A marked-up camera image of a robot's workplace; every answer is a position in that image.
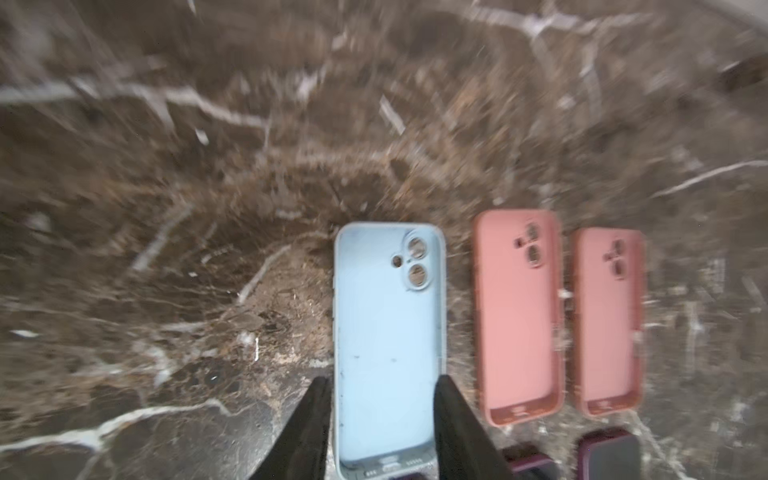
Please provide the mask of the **purple smartphone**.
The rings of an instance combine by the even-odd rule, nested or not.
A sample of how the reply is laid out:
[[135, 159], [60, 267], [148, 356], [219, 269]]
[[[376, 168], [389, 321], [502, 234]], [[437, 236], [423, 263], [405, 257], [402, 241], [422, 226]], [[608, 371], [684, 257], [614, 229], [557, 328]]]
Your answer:
[[640, 480], [640, 442], [623, 428], [589, 432], [578, 442], [578, 480]]

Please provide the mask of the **phone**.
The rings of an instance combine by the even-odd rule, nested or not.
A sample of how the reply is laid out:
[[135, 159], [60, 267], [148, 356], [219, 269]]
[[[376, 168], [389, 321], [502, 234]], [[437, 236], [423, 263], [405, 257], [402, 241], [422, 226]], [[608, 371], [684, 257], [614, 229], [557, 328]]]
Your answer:
[[427, 477], [423, 473], [415, 472], [391, 478], [391, 480], [427, 480]]
[[502, 455], [515, 479], [558, 480], [557, 463], [532, 443], [509, 446]]

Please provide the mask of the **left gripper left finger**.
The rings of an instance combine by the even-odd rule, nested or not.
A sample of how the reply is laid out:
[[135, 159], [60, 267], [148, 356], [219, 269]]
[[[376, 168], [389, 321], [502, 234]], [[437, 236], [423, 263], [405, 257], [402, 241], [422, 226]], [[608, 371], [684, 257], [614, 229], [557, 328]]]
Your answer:
[[313, 379], [269, 453], [249, 479], [324, 479], [331, 400], [331, 380], [328, 377]]

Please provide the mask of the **light blue phone case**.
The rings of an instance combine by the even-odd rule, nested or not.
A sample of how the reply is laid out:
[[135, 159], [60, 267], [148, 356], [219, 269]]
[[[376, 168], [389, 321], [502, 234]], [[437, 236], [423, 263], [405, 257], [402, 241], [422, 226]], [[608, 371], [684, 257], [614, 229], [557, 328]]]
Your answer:
[[335, 468], [391, 479], [436, 459], [446, 371], [446, 247], [431, 224], [352, 222], [334, 241]]

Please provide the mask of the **pink phone case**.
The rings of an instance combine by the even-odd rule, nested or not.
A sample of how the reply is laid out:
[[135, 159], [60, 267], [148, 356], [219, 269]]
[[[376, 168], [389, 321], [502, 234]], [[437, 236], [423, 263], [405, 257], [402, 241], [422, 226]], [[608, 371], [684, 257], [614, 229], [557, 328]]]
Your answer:
[[493, 209], [474, 222], [479, 404], [502, 427], [558, 411], [565, 396], [561, 228], [548, 210]]
[[590, 227], [572, 248], [576, 404], [593, 418], [631, 410], [643, 395], [645, 237]]

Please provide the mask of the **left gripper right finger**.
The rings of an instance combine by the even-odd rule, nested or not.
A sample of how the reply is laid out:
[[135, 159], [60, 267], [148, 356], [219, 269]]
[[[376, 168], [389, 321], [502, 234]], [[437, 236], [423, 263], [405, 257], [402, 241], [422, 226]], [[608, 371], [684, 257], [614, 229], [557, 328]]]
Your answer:
[[503, 456], [448, 375], [437, 380], [433, 417], [440, 479], [513, 478]]

